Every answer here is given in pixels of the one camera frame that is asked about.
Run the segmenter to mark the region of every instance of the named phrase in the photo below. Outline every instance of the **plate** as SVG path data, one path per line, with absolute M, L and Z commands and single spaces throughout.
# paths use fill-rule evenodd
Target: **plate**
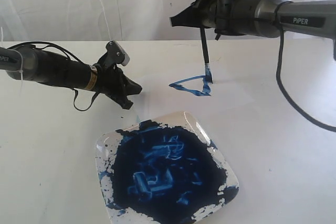
M 224 156 L 187 112 L 103 135 L 96 165 L 113 223 L 195 223 L 239 190 Z

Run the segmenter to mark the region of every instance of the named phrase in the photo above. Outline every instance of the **white plate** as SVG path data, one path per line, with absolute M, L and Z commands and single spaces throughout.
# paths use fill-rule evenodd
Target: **white plate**
M 236 175 L 187 112 L 103 135 L 96 164 L 113 223 L 195 223 L 238 193 Z

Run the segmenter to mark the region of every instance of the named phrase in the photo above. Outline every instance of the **blue paint puddle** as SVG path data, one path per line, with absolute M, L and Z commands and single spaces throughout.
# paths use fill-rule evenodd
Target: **blue paint puddle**
M 198 79 L 203 79 L 203 90 L 202 91 L 187 89 L 181 85 L 182 83 L 192 81 L 192 80 L 198 80 Z M 209 64 L 206 64 L 205 65 L 205 76 L 196 76 L 196 77 L 191 77 L 191 78 L 188 78 L 182 81 L 177 81 L 175 83 L 170 84 L 169 87 L 175 88 L 180 91 L 189 92 L 191 94 L 194 94 L 197 97 L 210 97 L 211 88 L 209 86 L 209 83 L 211 82 L 208 80 L 212 80 L 212 75 L 211 75 Z
M 117 132 L 123 140 L 114 173 L 104 174 L 113 184 L 114 202 L 108 207 L 132 208 L 161 224 L 187 224 L 195 222 L 191 217 L 202 207 L 218 205 L 221 199 L 227 204 L 238 193 L 231 188 L 217 195 L 226 171 L 194 133 L 152 121 L 141 123 L 137 131 Z

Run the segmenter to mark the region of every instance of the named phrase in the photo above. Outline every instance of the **white tabletop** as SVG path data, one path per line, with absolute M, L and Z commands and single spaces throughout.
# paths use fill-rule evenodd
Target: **white tabletop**
M 59 44 L 95 63 L 106 42 Z M 140 82 L 192 63 L 202 67 L 199 41 L 121 45 L 131 57 L 125 74 Z M 278 40 L 209 42 L 212 66 L 226 73 L 221 85 L 239 87 L 228 89 L 227 97 L 239 90 L 249 99 L 234 106 L 225 96 L 216 104 L 204 100 L 204 106 L 218 109 L 197 115 L 240 183 L 237 197 L 201 223 L 336 222 L 336 133 L 310 124 L 283 98 L 275 82 L 278 46 Z M 336 125 L 332 42 L 287 40 L 285 47 L 283 80 L 289 93 L 316 118 Z M 110 223 L 95 142 L 103 133 L 148 119 L 139 99 L 131 111 L 123 111 L 101 95 L 81 113 L 68 89 L 24 82 L 19 96 L 20 82 L 5 72 L 0 72 L 0 86 L 0 223 Z M 145 85 L 144 90 L 144 95 L 156 92 Z M 182 93 L 169 99 L 178 103 Z M 80 93 L 79 106 L 85 107 L 91 95 Z M 197 108 L 190 110 L 197 114 Z

